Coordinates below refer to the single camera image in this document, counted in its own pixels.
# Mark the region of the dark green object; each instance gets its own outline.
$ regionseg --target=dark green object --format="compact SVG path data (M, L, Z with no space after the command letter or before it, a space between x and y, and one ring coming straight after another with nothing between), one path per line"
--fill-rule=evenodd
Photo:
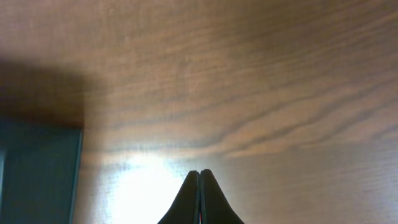
M0 224L72 223L81 133L0 118Z

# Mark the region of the table surface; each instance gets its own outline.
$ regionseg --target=table surface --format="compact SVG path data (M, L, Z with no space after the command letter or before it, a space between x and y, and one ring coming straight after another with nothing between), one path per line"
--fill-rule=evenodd
M398 222L398 2L2 0L0 108L85 126L74 223L211 169L245 223Z

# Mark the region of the brown wooden surface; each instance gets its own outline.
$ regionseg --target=brown wooden surface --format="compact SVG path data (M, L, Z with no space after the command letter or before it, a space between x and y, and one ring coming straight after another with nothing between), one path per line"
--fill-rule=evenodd
M398 223L398 1L2 0L1 109L85 124L75 223L212 169L246 223Z

